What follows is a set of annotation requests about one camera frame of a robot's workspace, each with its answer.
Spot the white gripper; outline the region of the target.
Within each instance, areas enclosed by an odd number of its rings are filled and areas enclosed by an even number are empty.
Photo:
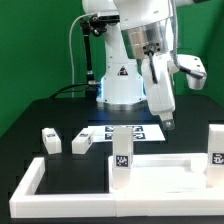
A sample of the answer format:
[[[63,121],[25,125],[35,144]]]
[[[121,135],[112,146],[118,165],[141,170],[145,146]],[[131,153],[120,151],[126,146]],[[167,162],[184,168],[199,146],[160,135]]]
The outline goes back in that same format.
[[[164,130],[173,130],[175,99],[172,75],[181,71],[186,74],[190,89],[201,90],[207,73],[199,57],[179,54],[177,68],[169,54],[150,56],[142,61],[141,71],[149,110],[159,115]]]

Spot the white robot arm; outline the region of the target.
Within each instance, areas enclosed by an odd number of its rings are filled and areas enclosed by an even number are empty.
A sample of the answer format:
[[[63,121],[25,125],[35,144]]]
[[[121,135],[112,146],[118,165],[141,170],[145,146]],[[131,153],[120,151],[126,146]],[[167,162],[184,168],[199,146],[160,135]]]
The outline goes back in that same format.
[[[83,8],[99,22],[118,23],[127,56],[141,62],[150,112],[166,130],[175,127],[172,75],[187,75],[192,89],[203,88],[207,78],[201,61],[179,55],[176,9],[208,0],[82,0]]]

